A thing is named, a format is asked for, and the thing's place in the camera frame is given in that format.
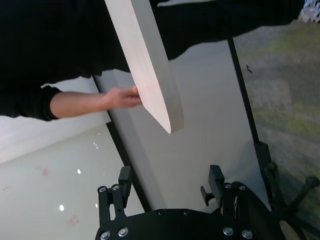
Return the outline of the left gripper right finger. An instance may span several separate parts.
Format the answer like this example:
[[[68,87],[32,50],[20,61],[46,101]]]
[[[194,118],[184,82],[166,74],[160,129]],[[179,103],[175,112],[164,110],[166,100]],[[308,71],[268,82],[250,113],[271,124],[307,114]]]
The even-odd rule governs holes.
[[[248,189],[243,183],[225,182],[218,165],[209,166],[208,183],[222,216],[248,215]]]

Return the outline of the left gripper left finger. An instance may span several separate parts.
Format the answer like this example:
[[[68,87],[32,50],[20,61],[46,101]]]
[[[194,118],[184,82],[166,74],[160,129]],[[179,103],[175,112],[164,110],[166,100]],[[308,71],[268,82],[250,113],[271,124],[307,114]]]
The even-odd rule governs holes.
[[[110,188],[100,186],[98,193],[99,224],[104,225],[111,221],[110,205],[114,206],[115,219],[125,218],[125,208],[132,187],[132,173],[130,166],[123,166],[120,170],[118,183]]]

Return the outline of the person's right hand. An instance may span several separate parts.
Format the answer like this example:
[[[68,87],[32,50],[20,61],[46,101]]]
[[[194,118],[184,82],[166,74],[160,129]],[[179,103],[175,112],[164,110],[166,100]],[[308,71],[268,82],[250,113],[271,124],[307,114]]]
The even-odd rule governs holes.
[[[109,90],[103,100],[104,107],[108,110],[115,108],[131,108],[142,104],[138,88],[115,87]]]

